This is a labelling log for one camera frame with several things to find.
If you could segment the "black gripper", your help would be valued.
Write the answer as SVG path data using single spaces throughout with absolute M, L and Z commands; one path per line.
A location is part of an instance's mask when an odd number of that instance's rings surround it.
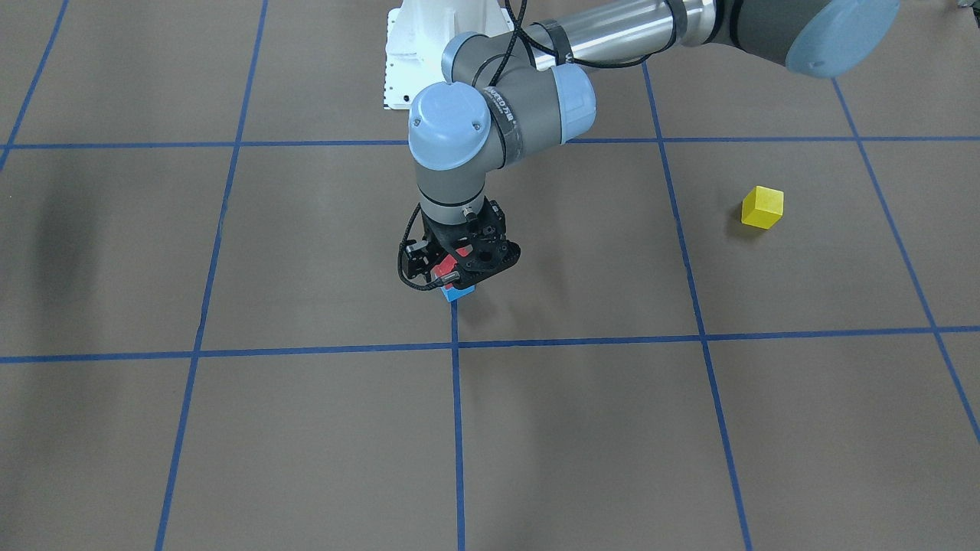
M 424 276 L 426 285 L 455 285 L 460 277 L 456 262 L 479 264 L 470 240 L 479 220 L 477 212 L 472 207 L 462 207 L 459 212 L 462 222 L 458 224 L 436 222 L 423 210 L 420 213 L 423 238 L 421 241 L 403 241 L 403 283 L 416 285 L 413 280 Z

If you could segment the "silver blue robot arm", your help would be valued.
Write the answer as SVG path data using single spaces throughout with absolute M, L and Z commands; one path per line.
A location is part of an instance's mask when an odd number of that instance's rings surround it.
M 407 112 L 419 202 L 403 233 L 397 276 L 417 292 L 469 289 L 517 264 L 503 209 L 485 195 L 490 171 L 577 139 L 592 128 L 592 70 L 641 65 L 678 45 L 722 44 L 815 78 L 839 77 L 876 48 L 897 1 L 616 1 L 526 25 L 452 37 L 441 80 Z

